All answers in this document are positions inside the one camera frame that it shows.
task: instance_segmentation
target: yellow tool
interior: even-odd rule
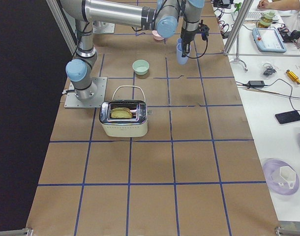
[[[300,85],[300,80],[293,71],[287,70],[286,73],[293,82],[296,82],[298,85]]]

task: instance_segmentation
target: person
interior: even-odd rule
[[[273,9],[279,11],[296,10],[297,12],[295,14],[290,17],[284,17],[283,21],[289,31],[296,34],[296,38],[298,38],[297,47],[300,48],[300,0],[279,0],[273,2],[260,0],[257,7],[259,9]]]

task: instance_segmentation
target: metal base plate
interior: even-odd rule
[[[88,100],[80,101],[74,92],[67,94],[65,101],[65,108],[70,109],[83,109],[83,108],[99,108],[104,102],[107,77],[92,77],[92,82],[96,84],[97,91],[93,98]],[[74,89],[72,83],[70,83],[69,90]]]
[[[103,27],[93,26],[93,34],[114,34],[115,24],[104,23]]]

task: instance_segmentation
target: blue joint cap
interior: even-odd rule
[[[161,5],[163,3],[163,0],[158,0],[157,3],[156,3],[156,9],[159,10]]]
[[[160,19],[156,26],[158,34],[164,38],[169,38],[174,35],[176,28],[178,26],[178,21],[173,16],[165,16]]]
[[[190,4],[192,4],[196,8],[203,8],[205,5],[204,0],[188,0]]]
[[[87,74],[87,66],[80,59],[74,59],[68,62],[66,73],[72,82],[81,81]]]

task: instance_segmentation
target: pink bowl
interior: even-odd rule
[[[161,41],[164,39],[160,34],[158,34],[158,32],[156,30],[152,30],[152,34],[153,34],[153,38],[155,40]]]

